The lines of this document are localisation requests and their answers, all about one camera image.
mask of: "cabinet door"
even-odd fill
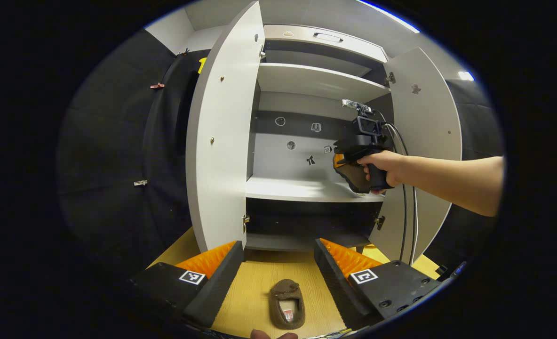
[[[218,38],[201,71],[186,133],[186,187],[197,244],[246,244],[243,215],[251,107],[264,45],[259,2]]]
[[[461,160],[461,124],[446,81],[421,48],[403,53],[384,64],[395,83],[390,84],[393,118],[413,156]],[[398,153],[405,154],[396,143]],[[451,203],[416,189],[418,204],[417,259],[438,233]],[[408,262],[412,249],[412,187],[406,186],[407,227],[403,260]],[[380,215],[385,217],[381,230],[375,227],[369,240],[391,260],[399,259],[403,238],[404,194],[401,186],[387,191]]]

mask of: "drawer handle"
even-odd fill
[[[314,37],[321,39],[321,40],[326,40],[326,41],[331,41],[331,42],[342,42],[343,39],[341,39],[338,36],[330,36],[328,34],[324,34],[324,33],[314,33]]]

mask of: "forearm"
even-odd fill
[[[490,157],[450,161],[408,156],[397,170],[398,180],[475,213],[494,216],[504,181],[504,159]]]

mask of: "hand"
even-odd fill
[[[371,154],[369,156],[362,157],[358,159],[358,163],[360,165],[364,165],[364,173],[366,173],[366,179],[371,180],[371,176],[368,171],[369,163],[375,165],[378,169],[387,171],[387,182],[391,187],[396,187],[401,184],[401,180],[399,178],[399,167],[404,160],[405,156],[390,152],[390,151],[382,151],[381,153]],[[371,191],[374,194],[380,194],[385,192],[386,189],[382,189],[381,191]]]
[[[266,334],[266,332],[260,330],[251,330],[249,337],[251,339],[270,339],[270,336]],[[287,332],[277,339],[297,339],[297,335],[295,333]]]

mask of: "brown slipper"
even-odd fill
[[[279,281],[270,290],[270,318],[274,326],[295,330],[306,321],[306,309],[300,285],[291,279]]]

